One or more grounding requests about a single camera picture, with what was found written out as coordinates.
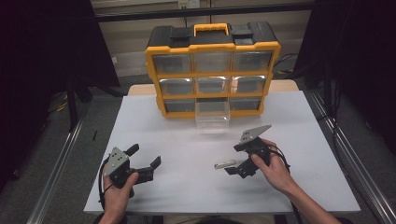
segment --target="wall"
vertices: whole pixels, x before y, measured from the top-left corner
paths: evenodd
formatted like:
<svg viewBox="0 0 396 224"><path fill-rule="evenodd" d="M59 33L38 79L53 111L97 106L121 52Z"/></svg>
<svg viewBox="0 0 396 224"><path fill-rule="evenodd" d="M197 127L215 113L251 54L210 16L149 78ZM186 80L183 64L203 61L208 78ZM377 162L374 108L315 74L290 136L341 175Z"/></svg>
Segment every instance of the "wall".
<svg viewBox="0 0 396 224"><path fill-rule="evenodd" d="M155 2L156 0L147 0L146 2ZM124 1L107 1L92 0L92 6L96 14L122 13L122 12L143 12L153 10L177 9L177 1L157 0L157 4L145 4L145 1L124 0ZM298 0L201 0L201 7L240 7L240 6L259 6L271 4L285 4L298 2ZM131 6L120 6L128 4L139 4ZM310 11L292 11L292 12L271 12L271 13L252 13L238 15L222 15L206 17L188 17L187 25L195 23L212 23L228 22L230 24L245 24L249 21L268 21L282 45L280 55L287 53L298 53L303 41L305 28L310 16ZM102 29L108 50L110 54L117 58L115 64L119 77L129 75L145 74L144 50L152 29L160 25L173 25L176 27L185 26L184 18L142 20L142 21L115 21L102 22Z"/></svg>

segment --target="storage organizer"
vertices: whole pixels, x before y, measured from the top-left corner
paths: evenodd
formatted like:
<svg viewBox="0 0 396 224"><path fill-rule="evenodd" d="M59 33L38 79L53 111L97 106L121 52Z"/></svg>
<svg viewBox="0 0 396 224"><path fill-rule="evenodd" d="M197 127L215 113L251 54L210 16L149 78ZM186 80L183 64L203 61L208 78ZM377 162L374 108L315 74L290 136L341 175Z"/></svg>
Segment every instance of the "storage organizer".
<svg viewBox="0 0 396 224"><path fill-rule="evenodd" d="M146 49L157 105L167 118L260 115L279 51L268 22L157 26Z"/></svg>

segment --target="plastic drawer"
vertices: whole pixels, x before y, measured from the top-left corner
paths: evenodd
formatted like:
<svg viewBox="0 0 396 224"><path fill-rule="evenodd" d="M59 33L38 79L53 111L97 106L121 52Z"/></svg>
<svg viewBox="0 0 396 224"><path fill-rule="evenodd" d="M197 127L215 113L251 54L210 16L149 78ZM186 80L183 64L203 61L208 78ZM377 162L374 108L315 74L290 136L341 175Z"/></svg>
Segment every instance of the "plastic drawer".
<svg viewBox="0 0 396 224"><path fill-rule="evenodd" d="M194 72L230 71L230 52L195 53Z"/></svg>
<svg viewBox="0 0 396 224"><path fill-rule="evenodd" d="M195 120L201 133L226 133L230 124L228 98L197 99Z"/></svg>
<svg viewBox="0 0 396 224"><path fill-rule="evenodd" d="M194 99L163 100L166 112L193 112L195 110Z"/></svg>
<svg viewBox="0 0 396 224"><path fill-rule="evenodd" d="M262 92L267 76L233 77L231 92Z"/></svg>
<svg viewBox="0 0 396 224"><path fill-rule="evenodd" d="M231 97L230 109L231 110L258 110L262 98L259 96L253 97Z"/></svg>
<svg viewBox="0 0 396 224"><path fill-rule="evenodd" d="M233 54L234 71L267 70L272 51L245 51Z"/></svg>
<svg viewBox="0 0 396 224"><path fill-rule="evenodd" d="M152 58L158 74L191 72L190 54L154 55Z"/></svg>
<svg viewBox="0 0 396 224"><path fill-rule="evenodd" d="M228 91L229 77L197 77L195 87L199 93L224 93Z"/></svg>
<svg viewBox="0 0 396 224"><path fill-rule="evenodd" d="M192 78L160 79L163 95L192 94Z"/></svg>

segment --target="black cable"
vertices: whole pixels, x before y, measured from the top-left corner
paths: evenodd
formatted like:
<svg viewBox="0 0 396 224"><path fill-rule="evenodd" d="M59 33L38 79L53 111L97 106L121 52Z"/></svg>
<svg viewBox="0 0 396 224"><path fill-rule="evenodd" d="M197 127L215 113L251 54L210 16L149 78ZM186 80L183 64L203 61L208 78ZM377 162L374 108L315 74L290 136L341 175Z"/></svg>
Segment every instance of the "black cable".
<svg viewBox="0 0 396 224"><path fill-rule="evenodd" d="M332 115L337 120L337 111L341 104L341 89L338 82L335 82L332 104Z"/></svg>
<svg viewBox="0 0 396 224"><path fill-rule="evenodd" d="M276 150L278 150L278 151L275 151L275 150L272 150L271 148L268 148L272 153L274 153L274 154L276 154L278 157L280 157L280 159L283 161L283 163L285 164L285 167L286 167L286 169L288 170L288 172L290 173L290 165L288 164L288 162L286 161L286 157L285 157L285 154L283 154L283 152L282 152L282 150L280 150L280 148L279 147L277 147L277 146L274 146L274 145L268 145L269 147L274 147L274 148L276 148Z"/></svg>
<svg viewBox="0 0 396 224"><path fill-rule="evenodd" d="M212 7L212 0L209 1L209 7ZM209 15L209 23L212 24L212 15Z"/></svg>
<svg viewBox="0 0 396 224"><path fill-rule="evenodd" d="M103 191L103 194L105 194L106 191L107 191L108 189L110 189L111 187L113 187L113 184L111 184L110 186L108 186L108 187L105 189L105 191Z"/></svg>
<svg viewBox="0 0 396 224"><path fill-rule="evenodd" d="M186 17L183 18L184 18L184 26L187 28L187 18Z"/></svg>
<svg viewBox="0 0 396 224"><path fill-rule="evenodd" d="M108 158L102 162L99 170L99 179L98 179L98 187L99 187L99 202L102 205L102 208L105 210L105 192L102 192L102 173L105 168L106 163L108 162Z"/></svg>
<svg viewBox="0 0 396 224"><path fill-rule="evenodd" d="M300 68L298 70L294 70L290 75L288 75L284 79L295 79L298 77L303 77L306 74L305 73L306 70L310 69L311 67L313 67L314 65L316 65L319 62L320 62L319 59L314 59L310 63L304 65L302 68Z"/></svg>
<svg viewBox="0 0 396 224"><path fill-rule="evenodd" d="M344 31L347 29L347 25L348 25L349 21L351 20L352 9L354 8L354 6L355 6L355 0L352 0L352 3L350 4L349 11L348 11L348 13L346 15L346 19L344 20L343 27L341 28L341 32L340 32L339 38L338 38L337 43L335 45L334 55L338 55L338 50L340 49L340 46L341 46L341 40L343 38Z"/></svg>
<svg viewBox="0 0 396 224"><path fill-rule="evenodd" d="M297 55L298 55L298 53L290 53L290 54L282 55L282 57L280 57L279 60L274 64L274 67L280 63L285 62L287 59L291 58L292 56L297 56Z"/></svg>

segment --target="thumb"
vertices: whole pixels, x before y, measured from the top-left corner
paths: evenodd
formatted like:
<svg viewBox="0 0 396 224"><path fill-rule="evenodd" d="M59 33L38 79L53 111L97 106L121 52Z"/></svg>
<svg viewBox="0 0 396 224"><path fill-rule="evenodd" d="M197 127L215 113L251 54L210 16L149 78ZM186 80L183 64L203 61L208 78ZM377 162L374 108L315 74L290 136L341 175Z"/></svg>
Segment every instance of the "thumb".
<svg viewBox="0 0 396 224"><path fill-rule="evenodd" d="M256 154L252 154L250 156L251 160L254 162L254 164L256 164L260 170L262 170L262 172L265 174L270 168L267 166L267 164L265 164L265 162L262 160L262 158L260 158L258 155Z"/></svg>
<svg viewBox="0 0 396 224"><path fill-rule="evenodd" d="M123 189L127 189L127 191L129 192L132 189L132 187L134 186L134 183L136 183L138 177L139 177L139 173L137 173L137 172L131 174L128 177L128 179L126 180L126 183L125 183Z"/></svg>

